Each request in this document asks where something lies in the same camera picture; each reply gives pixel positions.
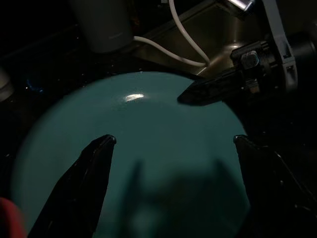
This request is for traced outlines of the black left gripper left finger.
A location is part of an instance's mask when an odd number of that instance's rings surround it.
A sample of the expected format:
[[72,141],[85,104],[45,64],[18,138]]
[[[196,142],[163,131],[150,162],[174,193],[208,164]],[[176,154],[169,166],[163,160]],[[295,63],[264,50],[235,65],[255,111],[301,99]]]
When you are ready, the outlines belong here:
[[30,238],[91,238],[107,191],[116,139],[93,140],[60,177],[31,228]]

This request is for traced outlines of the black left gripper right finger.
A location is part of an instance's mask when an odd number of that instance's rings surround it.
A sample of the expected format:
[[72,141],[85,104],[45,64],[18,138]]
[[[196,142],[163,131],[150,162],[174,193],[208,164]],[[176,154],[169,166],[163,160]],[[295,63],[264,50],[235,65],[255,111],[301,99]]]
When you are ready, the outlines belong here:
[[317,236],[317,162],[278,153],[244,135],[233,139],[250,203],[248,225],[255,238]]

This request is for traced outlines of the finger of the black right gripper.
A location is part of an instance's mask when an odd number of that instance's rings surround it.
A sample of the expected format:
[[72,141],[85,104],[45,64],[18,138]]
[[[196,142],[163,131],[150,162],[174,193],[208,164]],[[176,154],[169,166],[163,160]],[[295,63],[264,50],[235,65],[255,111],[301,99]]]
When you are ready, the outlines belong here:
[[243,91],[244,85],[233,83],[192,83],[177,97],[177,101],[190,106],[205,106],[233,98]]
[[224,86],[244,86],[243,74],[240,71],[223,71],[210,78],[195,80],[190,86],[216,84]]

